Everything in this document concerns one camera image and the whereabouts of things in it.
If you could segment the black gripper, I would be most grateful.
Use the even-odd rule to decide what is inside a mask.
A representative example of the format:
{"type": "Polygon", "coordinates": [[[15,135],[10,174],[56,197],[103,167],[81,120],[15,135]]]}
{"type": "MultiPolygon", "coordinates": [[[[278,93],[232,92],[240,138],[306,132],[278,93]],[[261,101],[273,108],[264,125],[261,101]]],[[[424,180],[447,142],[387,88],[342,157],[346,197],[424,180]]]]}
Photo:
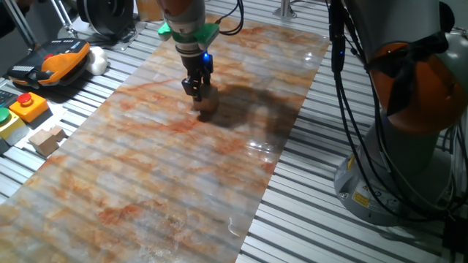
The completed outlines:
{"type": "Polygon", "coordinates": [[[211,74],[214,71],[213,56],[209,53],[201,53],[197,56],[182,56],[182,64],[187,70],[188,77],[183,79],[181,84],[187,95],[196,102],[202,100],[200,87],[201,78],[204,85],[211,85],[211,74]]]}

